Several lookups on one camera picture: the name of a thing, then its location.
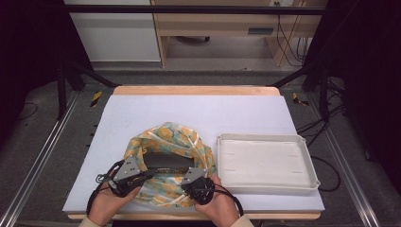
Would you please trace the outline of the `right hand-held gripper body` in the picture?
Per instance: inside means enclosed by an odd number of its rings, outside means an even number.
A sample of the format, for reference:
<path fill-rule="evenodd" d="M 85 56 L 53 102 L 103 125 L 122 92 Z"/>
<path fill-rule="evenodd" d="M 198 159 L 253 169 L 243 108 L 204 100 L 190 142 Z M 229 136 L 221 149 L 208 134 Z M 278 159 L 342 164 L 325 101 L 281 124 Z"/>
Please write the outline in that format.
<path fill-rule="evenodd" d="M 190 167 L 181 182 L 181 187 L 183 185 L 192 189 L 192 197 L 190 199 L 200 205 L 209 203 L 214 196 L 215 190 L 213 181 L 205 177 L 205 173 L 205 169 Z"/>

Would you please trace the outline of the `person's right hand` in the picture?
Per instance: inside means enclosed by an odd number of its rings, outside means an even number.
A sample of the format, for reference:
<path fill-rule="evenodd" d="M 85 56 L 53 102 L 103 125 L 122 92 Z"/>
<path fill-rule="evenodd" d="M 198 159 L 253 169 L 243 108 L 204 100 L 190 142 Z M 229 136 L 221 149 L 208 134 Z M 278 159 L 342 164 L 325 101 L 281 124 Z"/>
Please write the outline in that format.
<path fill-rule="evenodd" d="M 231 227 L 240 218 L 235 202 L 221 193 L 215 193 L 207 204 L 196 204 L 195 210 L 208 217 L 217 227 Z"/>

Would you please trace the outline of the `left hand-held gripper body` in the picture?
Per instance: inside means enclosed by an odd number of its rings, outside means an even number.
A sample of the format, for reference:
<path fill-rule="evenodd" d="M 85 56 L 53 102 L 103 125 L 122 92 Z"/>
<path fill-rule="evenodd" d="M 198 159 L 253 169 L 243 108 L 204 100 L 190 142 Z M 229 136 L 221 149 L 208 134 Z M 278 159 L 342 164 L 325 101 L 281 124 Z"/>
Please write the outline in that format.
<path fill-rule="evenodd" d="M 108 185 L 117 197 L 124 198 L 133 190 L 132 184 L 135 180 L 140 179 L 141 172 L 144 171 L 140 170 L 135 158 L 129 156 L 117 165 L 117 169 L 108 180 Z"/>

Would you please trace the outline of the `person's left hand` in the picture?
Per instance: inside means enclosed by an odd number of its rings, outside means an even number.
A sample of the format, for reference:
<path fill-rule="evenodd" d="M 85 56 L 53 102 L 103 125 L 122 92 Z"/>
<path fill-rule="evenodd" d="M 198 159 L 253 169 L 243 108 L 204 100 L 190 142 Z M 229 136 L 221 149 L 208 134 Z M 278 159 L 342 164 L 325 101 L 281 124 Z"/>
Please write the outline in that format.
<path fill-rule="evenodd" d="M 114 215 L 126 204 L 135 199 L 141 187 L 133 189 L 126 197 L 117 197 L 107 183 L 100 186 L 87 218 L 98 227 L 105 227 Z"/>

